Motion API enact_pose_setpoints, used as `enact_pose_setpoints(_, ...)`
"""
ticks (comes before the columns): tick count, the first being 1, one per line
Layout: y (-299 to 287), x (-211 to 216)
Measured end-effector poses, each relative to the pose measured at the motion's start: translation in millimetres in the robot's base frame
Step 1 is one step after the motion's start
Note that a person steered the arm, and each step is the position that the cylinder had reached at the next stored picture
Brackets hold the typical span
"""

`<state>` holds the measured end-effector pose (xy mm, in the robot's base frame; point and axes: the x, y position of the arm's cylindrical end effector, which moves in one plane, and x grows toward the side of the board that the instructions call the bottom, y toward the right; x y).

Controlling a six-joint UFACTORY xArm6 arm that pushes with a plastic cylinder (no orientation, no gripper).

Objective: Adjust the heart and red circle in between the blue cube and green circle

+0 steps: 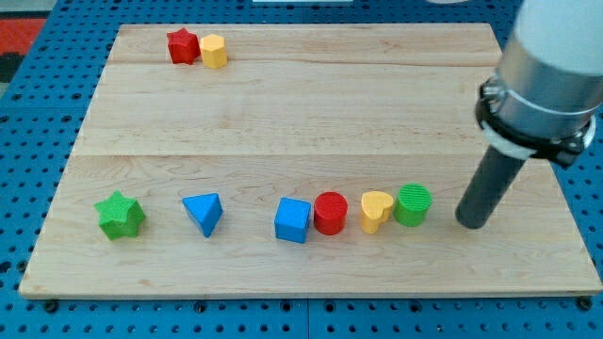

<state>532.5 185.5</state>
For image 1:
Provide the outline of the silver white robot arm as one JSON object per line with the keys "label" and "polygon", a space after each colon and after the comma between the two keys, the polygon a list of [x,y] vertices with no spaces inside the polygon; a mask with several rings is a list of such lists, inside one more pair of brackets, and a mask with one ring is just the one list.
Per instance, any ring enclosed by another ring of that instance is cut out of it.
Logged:
{"label": "silver white robot arm", "polygon": [[595,136],[602,105],[602,0],[525,0],[476,119],[518,160],[571,166]]}

